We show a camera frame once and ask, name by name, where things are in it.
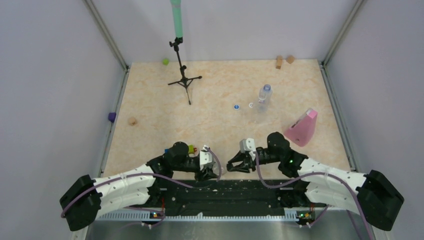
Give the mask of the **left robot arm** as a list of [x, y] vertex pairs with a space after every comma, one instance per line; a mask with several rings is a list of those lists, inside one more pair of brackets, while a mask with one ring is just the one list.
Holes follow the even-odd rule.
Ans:
[[160, 181], [192, 188], [173, 179], [174, 172], [193, 173], [197, 182], [219, 181], [223, 169], [207, 145], [198, 155], [190, 156], [189, 146], [178, 141], [162, 155], [126, 172], [109, 177], [92, 178], [88, 174], [79, 177], [59, 200], [62, 207], [60, 217], [75, 232], [115, 210], [144, 204], [154, 207], [161, 198]]

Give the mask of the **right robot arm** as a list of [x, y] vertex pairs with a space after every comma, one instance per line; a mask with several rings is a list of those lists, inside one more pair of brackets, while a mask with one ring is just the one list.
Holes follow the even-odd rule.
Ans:
[[404, 197], [377, 170], [369, 173], [341, 170], [293, 150], [280, 132], [267, 136], [265, 148], [252, 138], [242, 139], [239, 152], [228, 161], [229, 172], [250, 173], [260, 165], [278, 163], [278, 170], [297, 179], [290, 197], [299, 206], [325, 204], [363, 216], [372, 226], [391, 231]]

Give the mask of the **small clear bottle black cap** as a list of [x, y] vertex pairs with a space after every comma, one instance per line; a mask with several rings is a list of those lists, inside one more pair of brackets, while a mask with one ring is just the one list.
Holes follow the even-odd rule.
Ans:
[[221, 176], [221, 178], [227, 173], [225, 165], [219, 166], [218, 164], [214, 164], [212, 170], [214, 174], [216, 174], [217, 176]]

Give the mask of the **clear plastic bottle white cap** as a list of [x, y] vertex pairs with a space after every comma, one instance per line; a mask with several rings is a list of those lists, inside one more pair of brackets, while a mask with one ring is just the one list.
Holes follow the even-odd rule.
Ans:
[[271, 101], [271, 97], [273, 94], [273, 90], [271, 85], [269, 84], [265, 84], [258, 93], [258, 98], [257, 98], [257, 105], [256, 105], [256, 109], [257, 112], [262, 114], [265, 113], [268, 110], [270, 101]]

